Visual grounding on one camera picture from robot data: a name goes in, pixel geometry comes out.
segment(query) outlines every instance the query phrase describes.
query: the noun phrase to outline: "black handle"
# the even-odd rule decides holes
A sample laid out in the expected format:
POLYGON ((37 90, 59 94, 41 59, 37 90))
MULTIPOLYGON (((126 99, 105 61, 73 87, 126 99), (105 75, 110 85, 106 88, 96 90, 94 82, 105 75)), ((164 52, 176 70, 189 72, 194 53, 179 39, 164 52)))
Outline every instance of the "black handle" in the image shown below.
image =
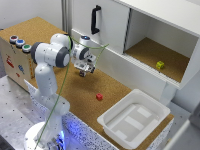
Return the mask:
POLYGON ((101 10, 101 7, 96 5, 96 8, 92 10, 92 21, 91 21, 91 31, 92 34, 98 33, 100 30, 96 28, 96 12, 101 10))

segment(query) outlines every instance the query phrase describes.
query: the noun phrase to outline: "white cabinet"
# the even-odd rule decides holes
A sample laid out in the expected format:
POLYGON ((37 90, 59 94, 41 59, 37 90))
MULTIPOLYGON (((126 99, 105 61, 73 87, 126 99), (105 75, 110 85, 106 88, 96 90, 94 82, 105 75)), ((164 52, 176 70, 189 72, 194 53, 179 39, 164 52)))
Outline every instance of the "white cabinet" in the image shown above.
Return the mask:
POLYGON ((98 44, 109 44, 109 49, 122 54, 130 9, 112 0, 73 0, 72 30, 89 36, 98 44), (99 33, 91 34, 91 15, 96 5, 96 28, 99 33))

